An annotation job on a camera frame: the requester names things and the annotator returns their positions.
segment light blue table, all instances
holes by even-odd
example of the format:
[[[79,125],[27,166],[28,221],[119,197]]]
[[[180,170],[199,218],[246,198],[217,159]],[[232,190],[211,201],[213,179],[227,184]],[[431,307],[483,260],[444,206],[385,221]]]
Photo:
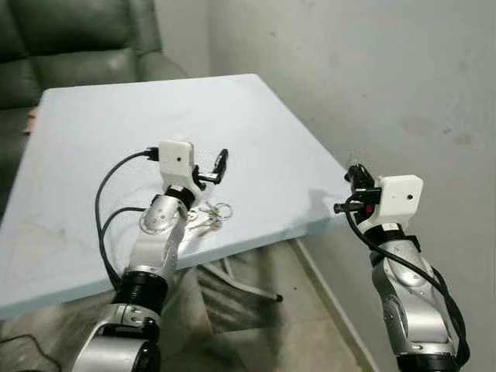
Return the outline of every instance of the light blue table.
[[[50,89],[0,227],[0,319],[110,288],[95,192],[113,164],[161,139],[192,142],[204,170],[229,149],[224,181],[205,197],[234,215],[183,242],[180,268],[316,232],[349,193],[343,168],[256,75]],[[160,190],[157,163],[132,160],[103,192],[102,213],[147,206]],[[137,219],[130,212],[109,230],[118,267]]]

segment tiled floor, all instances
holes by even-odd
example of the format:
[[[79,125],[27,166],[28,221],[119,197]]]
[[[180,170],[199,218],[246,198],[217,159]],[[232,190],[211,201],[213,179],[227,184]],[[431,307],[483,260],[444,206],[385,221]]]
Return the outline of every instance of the tiled floor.
[[[283,302],[231,288],[198,268],[178,275],[162,317],[163,371],[333,371],[361,369],[287,242],[230,257],[236,278],[276,291]],[[12,319],[2,337],[31,332],[70,366],[112,293]],[[0,346],[0,371],[54,370],[29,340]]]

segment black power cord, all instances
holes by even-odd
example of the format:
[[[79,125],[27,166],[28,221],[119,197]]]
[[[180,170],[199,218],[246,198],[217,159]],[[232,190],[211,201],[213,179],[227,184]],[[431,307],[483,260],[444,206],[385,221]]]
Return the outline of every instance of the black power cord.
[[[350,225],[350,228],[353,230],[355,235],[363,242],[365,243],[370,250],[373,250],[374,252],[377,252],[381,254],[384,257],[387,257],[390,260],[393,260],[409,270],[415,272],[418,274],[420,277],[424,278],[426,281],[428,281],[443,297],[444,297],[444,302],[446,303],[446,309],[448,311],[448,314],[450,316],[451,322],[453,324],[453,328],[455,329],[456,335],[458,336],[458,350],[456,352],[456,362],[458,364],[458,367],[462,367],[469,359],[470,359],[470,347],[468,346],[467,343],[467,331],[465,328],[465,321],[463,320],[462,313],[460,309],[458,308],[458,305],[456,304],[455,300],[451,297],[450,292],[448,291],[448,287],[446,285],[446,282],[438,270],[436,270],[434,267],[432,268],[432,271],[434,275],[436,276],[437,280],[436,281],[433,277],[431,277],[429,274],[427,274],[424,270],[416,267],[414,264],[408,262],[407,260],[404,260],[403,258],[396,256],[393,253],[390,253],[386,250],[383,250],[380,248],[377,244],[375,244],[372,240],[368,239],[359,229],[357,224],[353,221],[351,212],[350,212],[350,203],[353,200],[356,200],[356,195],[351,195],[345,202],[344,204],[344,212],[346,215],[346,220],[348,221],[348,224]]]
[[[45,358],[46,360],[49,360],[56,368],[59,372],[62,371],[62,366],[60,364],[60,362],[56,359],[54,359],[53,357],[51,357],[50,355],[47,355],[43,349],[41,348],[40,344],[38,343],[38,340],[36,339],[35,336],[33,336],[32,334],[30,333],[25,333],[25,334],[22,334],[22,335],[18,335],[18,336],[14,336],[14,337],[9,337],[8,339],[0,339],[0,344],[3,344],[3,343],[10,343],[11,341],[15,341],[17,339],[30,339],[31,341],[33,341],[34,343],[34,346],[36,347],[36,349],[38,350],[38,353],[40,353],[40,355]]]
[[[104,242],[104,233],[102,229],[102,221],[100,218],[100,196],[102,195],[102,191],[104,186],[107,184],[109,181],[109,178],[117,171],[123,164],[127,163],[131,159],[134,159],[136,157],[148,157],[148,160],[153,160],[153,161],[158,161],[158,148],[157,147],[150,147],[147,150],[140,151],[138,153],[133,153],[124,159],[120,160],[112,169],[105,175],[103,178],[102,182],[100,183],[100,186],[98,187],[98,190],[96,192],[95,196],[95,221],[96,221],[96,229],[97,229],[97,234],[98,234],[98,247],[100,249],[100,255],[102,256],[103,259],[103,264],[105,265],[105,269],[108,274],[108,279],[112,283],[112,286],[114,289],[117,289],[120,283],[120,277],[115,271],[115,269],[112,267],[112,265],[109,262],[109,258],[107,257],[107,252],[105,251],[105,242]]]

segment sofa armrest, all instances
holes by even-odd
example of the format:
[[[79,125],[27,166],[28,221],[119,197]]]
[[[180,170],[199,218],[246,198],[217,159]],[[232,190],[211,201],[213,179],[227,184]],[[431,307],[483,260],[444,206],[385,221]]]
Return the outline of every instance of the sofa armrest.
[[[142,55],[138,61],[139,76],[142,81],[183,79],[188,76],[172,60],[160,51]]]

